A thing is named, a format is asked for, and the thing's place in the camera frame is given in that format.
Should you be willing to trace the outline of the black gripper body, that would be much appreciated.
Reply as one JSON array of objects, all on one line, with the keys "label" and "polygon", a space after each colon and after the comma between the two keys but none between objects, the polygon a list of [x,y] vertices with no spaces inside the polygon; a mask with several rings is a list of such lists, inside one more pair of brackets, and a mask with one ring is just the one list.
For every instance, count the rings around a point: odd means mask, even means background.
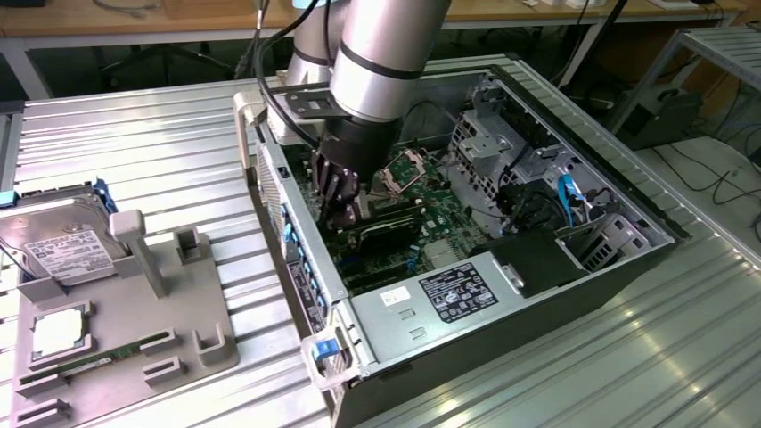
[{"label": "black gripper body", "polygon": [[400,119],[374,122],[353,116],[328,118],[318,152],[358,177],[372,177],[385,165],[398,135]]}]

